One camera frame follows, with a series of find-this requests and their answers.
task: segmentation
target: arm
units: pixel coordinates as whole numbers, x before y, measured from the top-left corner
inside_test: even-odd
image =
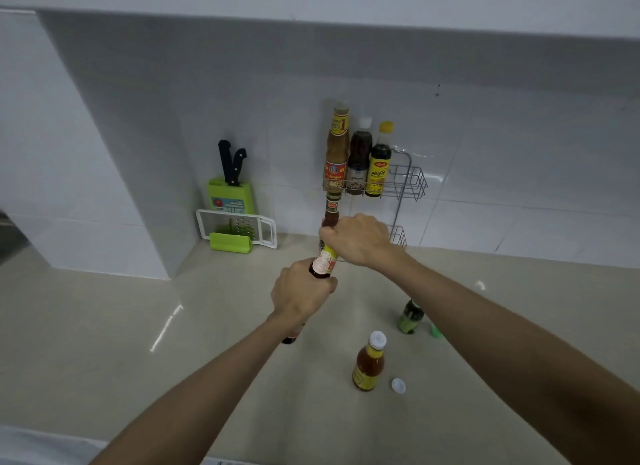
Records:
[[[322,306],[337,280],[314,278],[312,259],[284,268],[274,311],[247,337],[169,390],[129,424],[92,465],[198,465],[284,337]]]
[[[419,305],[505,403],[574,464],[640,460],[640,393],[555,335],[428,269],[373,217],[320,237],[389,278]]]

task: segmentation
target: white grater frame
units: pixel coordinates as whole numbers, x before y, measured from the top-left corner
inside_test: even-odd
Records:
[[[204,233],[204,225],[202,223],[202,213],[208,213],[208,214],[219,214],[219,215],[229,215],[229,216],[233,216],[236,215],[238,217],[242,217],[242,218],[253,218],[256,219],[256,223],[258,226],[258,239],[256,239],[255,241],[252,240],[253,244],[260,244],[261,246],[267,246],[270,247],[272,249],[277,249],[278,248],[278,237],[276,235],[276,221],[274,221],[273,219],[270,219],[268,217],[264,217],[261,215],[256,215],[256,214],[240,214],[240,213],[231,213],[231,212],[220,212],[220,211],[211,211],[208,209],[198,209],[196,210],[196,219],[198,220],[198,228],[200,229],[200,235],[202,236],[202,239],[206,239],[207,241],[209,240],[209,235]],[[265,223],[267,224],[267,226],[271,229],[271,235],[273,237],[273,239],[271,241],[265,240],[262,237],[262,224],[261,223]]]

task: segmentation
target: white bottle cap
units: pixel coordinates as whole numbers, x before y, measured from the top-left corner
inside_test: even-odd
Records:
[[[358,119],[358,124],[360,125],[360,127],[362,129],[370,129],[372,121],[373,120],[372,120],[371,116],[361,116]]]
[[[404,394],[406,391],[406,384],[402,379],[396,377],[393,381],[391,381],[391,389],[393,389],[398,394]]]
[[[373,331],[369,336],[369,345],[376,350],[382,350],[387,345],[387,337],[379,330]]]

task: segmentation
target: knife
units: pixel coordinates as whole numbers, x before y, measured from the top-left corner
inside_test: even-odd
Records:
[[[229,177],[228,184],[234,187],[240,186],[238,177],[240,177],[240,170],[242,170],[242,161],[246,158],[246,150],[240,148],[234,155],[234,161],[231,165],[231,176]]]
[[[231,161],[231,143],[227,140],[218,142],[220,150],[220,161],[222,162],[222,171],[225,173],[225,182],[230,184],[231,175],[233,173],[233,162]]]

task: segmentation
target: yellow bottle cap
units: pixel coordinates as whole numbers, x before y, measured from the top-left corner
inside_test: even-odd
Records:
[[[394,132],[394,124],[391,121],[383,121],[380,123],[380,133],[393,133]]]

